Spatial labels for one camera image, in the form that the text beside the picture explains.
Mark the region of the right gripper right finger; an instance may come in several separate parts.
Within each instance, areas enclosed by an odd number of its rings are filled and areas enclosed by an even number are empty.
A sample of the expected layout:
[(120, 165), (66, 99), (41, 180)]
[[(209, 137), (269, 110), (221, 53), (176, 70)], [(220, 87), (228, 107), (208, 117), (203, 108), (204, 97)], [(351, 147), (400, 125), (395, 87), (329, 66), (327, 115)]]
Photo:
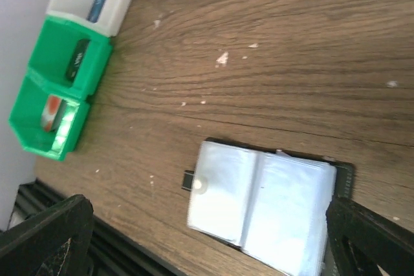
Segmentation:
[(413, 232), (344, 197), (326, 212), (340, 275), (413, 275)]

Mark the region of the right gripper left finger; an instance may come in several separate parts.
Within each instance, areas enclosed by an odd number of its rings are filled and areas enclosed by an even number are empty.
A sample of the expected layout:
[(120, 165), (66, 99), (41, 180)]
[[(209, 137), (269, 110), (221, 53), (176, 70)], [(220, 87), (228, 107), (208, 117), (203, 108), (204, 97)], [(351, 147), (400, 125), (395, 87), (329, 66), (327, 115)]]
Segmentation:
[(73, 195), (1, 234), (1, 275), (80, 275), (93, 207)]

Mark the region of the black leather card holder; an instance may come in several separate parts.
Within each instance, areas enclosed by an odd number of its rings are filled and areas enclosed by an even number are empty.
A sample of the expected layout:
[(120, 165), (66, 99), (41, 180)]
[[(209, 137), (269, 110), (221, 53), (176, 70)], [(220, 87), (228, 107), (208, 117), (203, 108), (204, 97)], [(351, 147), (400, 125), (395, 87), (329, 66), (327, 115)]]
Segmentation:
[(208, 138), (189, 191), (187, 225), (284, 275), (337, 275), (326, 210), (351, 198), (355, 166), (330, 158)]

